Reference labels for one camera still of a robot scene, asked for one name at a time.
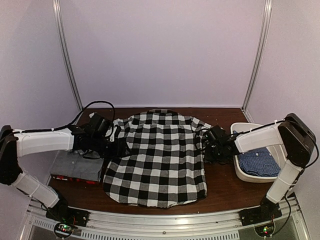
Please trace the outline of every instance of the folded blue shirt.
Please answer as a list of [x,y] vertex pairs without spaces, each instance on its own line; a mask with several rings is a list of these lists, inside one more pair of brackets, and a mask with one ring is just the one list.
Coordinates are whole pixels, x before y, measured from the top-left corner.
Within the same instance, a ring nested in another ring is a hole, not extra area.
[[243,172],[258,177],[277,177],[281,168],[266,147],[257,148],[238,155]]

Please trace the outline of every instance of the gray fabric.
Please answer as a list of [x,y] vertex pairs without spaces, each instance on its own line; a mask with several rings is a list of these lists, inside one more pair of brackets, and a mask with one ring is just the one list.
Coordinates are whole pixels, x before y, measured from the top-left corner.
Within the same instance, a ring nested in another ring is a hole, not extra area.
[[78,153],[59,151],[50,174],[98,182],[103,163],[102,158],[85,159]]

